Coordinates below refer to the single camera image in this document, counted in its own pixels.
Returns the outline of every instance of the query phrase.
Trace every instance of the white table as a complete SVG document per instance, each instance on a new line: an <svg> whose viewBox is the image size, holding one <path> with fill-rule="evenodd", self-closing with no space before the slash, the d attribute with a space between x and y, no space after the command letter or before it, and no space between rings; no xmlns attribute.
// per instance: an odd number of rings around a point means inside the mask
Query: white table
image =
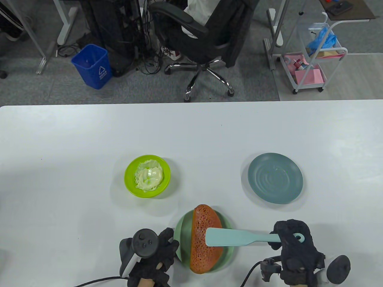
<svg viewBox="0 0 383 287"><path fill-rule="evenodd" d="M319 251L350 257L344 286L379 286L382 111L381 100L2 107L0 286L71 287L118 275L121 239L174 227L200 203L240 229L303 220ZM249 190L247 167L264 152L301 168L304 190L293 203L268 204ZM142 154L172 169L155 199L123 185ZM263 243L239 248L227 268L199 276L177 262L170 285L236 287L255 262L278 254ZM247 286L285 285L276 275L263 283L257 268Z"/></svg>

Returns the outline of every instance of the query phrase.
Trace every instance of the black glove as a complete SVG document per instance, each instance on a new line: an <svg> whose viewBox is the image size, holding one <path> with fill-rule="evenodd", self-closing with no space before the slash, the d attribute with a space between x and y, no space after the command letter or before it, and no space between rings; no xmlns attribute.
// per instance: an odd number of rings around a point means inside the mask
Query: black glove
<svg viewBox="0 0 383 287"><path fill-rule="evenodd" d="M152 279L155 287L170 287L168 285L169 275L165 272L173 265L175 252L180 245L177 240L169 242L169 239L173 237L173 232L173 229L168 227L160 233L157 252L152 257L141 259L135 264L129 273L128 287L137 287L141 278ZM162 263L162 267L156 269L159 263Z"/></svg>
<svg viewBox="0 0 383 287"><path fill-rule="evenodd" d="M283 270L280 277L285 284L316 287L318 283L314 270L324 268L325 256L315 248L309 227L303 221L290 219L278 221L274 225L274 231L270 233L278 234L281 239L281 243L269 242L269 245L274 250L282 246ZM293 233L304 235L304 241L300 243Z"/></svg>

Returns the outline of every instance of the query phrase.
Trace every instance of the bread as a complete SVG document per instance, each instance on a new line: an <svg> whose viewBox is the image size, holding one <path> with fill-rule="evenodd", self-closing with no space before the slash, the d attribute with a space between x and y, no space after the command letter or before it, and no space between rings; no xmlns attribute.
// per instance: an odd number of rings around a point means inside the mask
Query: bread
<svg viewBox="0 0 383 287"><path fill-rule="evenodd" d="M194 208L191 228L190 269L197 274L208 272L222 255L223 247L208 247L205 242L206 229L222 228L217 213L206 204Z"/></svg>

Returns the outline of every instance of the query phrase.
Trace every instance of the black office chair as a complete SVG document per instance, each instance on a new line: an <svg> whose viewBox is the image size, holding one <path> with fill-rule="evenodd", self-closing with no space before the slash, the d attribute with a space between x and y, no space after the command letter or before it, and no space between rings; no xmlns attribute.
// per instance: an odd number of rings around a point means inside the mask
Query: black office chair
<svg viewBox="0 0 383 287"><path fill-rule="evenodd" d="M228 95L234 96L233 87L214 72L210 65L220 61L225 62L227 68L235 65L258 2L259 0L221 0L205 26L169 2L154 2L149 5L155 34L160 43L171 50L180 51L193 62L168 65L165 74L170 75L171 69L177 67L197 70L186 88L185 102L190 102L190 92L201 71L210 72L227 86ZM186 35L181 26L197 39Z"/></svg>

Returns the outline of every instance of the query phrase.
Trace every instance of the white cloth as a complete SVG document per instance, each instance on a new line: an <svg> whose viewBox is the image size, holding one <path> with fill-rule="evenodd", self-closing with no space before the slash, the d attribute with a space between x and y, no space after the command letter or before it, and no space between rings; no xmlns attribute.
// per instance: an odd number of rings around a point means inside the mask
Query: white cloth
<svg viewBox="0 0 383 287"><path fill-rule="evenodd" d="M220 0L188 0L185 12L201 25L205 25ZM182 31L192 38L197 38L182 26Z"/></svg>

